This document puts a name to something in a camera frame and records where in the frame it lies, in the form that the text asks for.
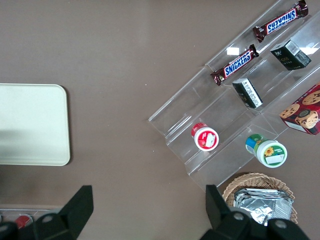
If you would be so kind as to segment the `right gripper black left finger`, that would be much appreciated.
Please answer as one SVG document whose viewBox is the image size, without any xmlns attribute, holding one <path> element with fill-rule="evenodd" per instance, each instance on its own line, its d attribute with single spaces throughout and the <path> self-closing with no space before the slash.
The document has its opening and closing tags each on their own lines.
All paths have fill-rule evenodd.
<svg viewBox="0 0 320 240">
<path fill-rule="evenodd" d="M 83 185 L 59 211 L 41 216 L 33 224 L 36 240 L 76 240 L 94 210 L 93 189 Z"/>
</svg>

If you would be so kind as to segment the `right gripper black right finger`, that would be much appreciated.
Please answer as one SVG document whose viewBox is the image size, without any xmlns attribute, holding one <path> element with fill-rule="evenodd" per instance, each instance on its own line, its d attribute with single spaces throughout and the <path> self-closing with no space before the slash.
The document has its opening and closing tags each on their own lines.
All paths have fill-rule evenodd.
<svg viewBox="0 0 320 240">
<path fill-rule="evenodd" d="M 205 189 L 205 209 L 211 224 L 203 240 L 248 240 L 250 219 L 240 211 L 231 211 L 216 185 Z"/>
</svg>

